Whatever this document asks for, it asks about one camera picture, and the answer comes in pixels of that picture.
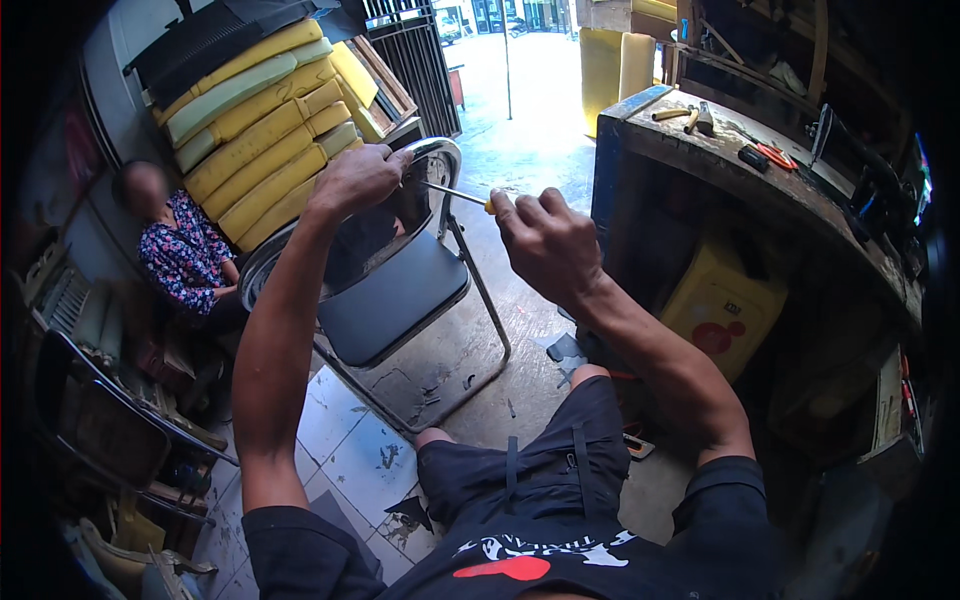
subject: stack of foam cushions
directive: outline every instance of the stack of foam cushions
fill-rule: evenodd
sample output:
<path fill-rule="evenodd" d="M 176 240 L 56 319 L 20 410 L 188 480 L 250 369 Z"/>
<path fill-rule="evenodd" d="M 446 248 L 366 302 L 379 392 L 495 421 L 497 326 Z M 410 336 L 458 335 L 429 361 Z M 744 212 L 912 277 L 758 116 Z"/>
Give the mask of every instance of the stack of foam cushions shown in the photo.
<path fill-rule="evenodd" d="M 194 202 L 241 252 L 299 216 L 317 173 L 377 142 L 378 88 L 343 43 L 306 19 L 280 30 L 153 109 Z"/>

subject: screwdriver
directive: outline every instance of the screwdriver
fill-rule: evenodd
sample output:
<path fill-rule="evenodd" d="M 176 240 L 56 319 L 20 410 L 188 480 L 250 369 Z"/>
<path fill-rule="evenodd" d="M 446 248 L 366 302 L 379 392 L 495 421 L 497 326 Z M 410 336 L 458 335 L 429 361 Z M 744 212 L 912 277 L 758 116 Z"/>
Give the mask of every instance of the screwdriver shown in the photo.
<path fill-rule="evenodd" d="M 463 192 L 458 192 L 458 191 L 455 190 L 455 189 L 450 189 L 449 187 L 443 187 L 442 185 L 438 185 L 437 183 L 431 183 L 430 181 L 421 181 L 420 183 L 422 183 L 423 185 L 426 185 L 426 186 L 429 187 L 429 188 L 435 189 L 435 190 L 437 190 L 438 192 L 445 192 L 445 193 L 447 193 L 447 194 L 450 194 L 451 196 L 456 196 L 457 198 L 463 198 L 464 200 L 469 200 L 469 201 L 471 201 L 472 203 L 480 204 L 481 206 L 484 207 L 484 210 L 485 210 L 485 211 L 487 212 L 487 214 L 489 214 L 489 215 L 495 215 L 495 214 L 496 214 L 496 209 L 493 208 L 493 201 L 492 201 L 492 200 L 480 200 L 480 199 L 477 198 L 476 196 L 470 196 L 470 194 L 465 194 L 465 193 L 463 193 Z"/>

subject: orange pliers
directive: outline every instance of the orange pliers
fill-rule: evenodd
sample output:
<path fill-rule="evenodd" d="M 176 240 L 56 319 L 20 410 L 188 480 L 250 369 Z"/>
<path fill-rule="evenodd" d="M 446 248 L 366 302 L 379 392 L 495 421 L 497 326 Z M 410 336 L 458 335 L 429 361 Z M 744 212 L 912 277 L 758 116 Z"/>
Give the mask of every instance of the orange pliers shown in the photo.
<path fill-rule="evenodd" d="M 740 135 L 753 142 L 758 152 L 770 159 L 770 162 L 786 171 L 793 171 L 797 168 L 797 163 L 786 152 L 771 144 L 764 144 L 749 133 L 743 131 L 743 128 L 736 123 L 730 123 L 731 127 L 737 130 Z"/>

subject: floral shirt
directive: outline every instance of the floral shirt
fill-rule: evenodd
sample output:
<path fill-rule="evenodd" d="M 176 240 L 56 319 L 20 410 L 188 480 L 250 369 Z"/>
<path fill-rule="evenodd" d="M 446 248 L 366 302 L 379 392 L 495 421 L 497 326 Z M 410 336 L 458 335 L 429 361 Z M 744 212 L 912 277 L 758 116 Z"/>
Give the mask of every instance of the floral shirt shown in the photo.
<path fill-rule="evenodd" d="M 229 287 L 220 266 L 233 253 L 190 195 L 177 190 L 167 200 L 177 228 L 152 223 L 143 230 L 137 254 L 156 282 L 182 307 L 210 314 L 213 289 Z"/>

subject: metal gate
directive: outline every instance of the metal gate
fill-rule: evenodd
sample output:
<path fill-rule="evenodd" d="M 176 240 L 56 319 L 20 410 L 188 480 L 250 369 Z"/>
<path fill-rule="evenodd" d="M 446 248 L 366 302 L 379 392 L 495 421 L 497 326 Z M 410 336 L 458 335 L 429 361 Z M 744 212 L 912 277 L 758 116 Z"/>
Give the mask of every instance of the metal gate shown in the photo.
<path fill-rule="evenodd" d="M 363 4 L 367 37 L 417 103 L 426 135 L 459 135 L 460 116 L 453 105 L 430 0 L 363 0 Z"/>

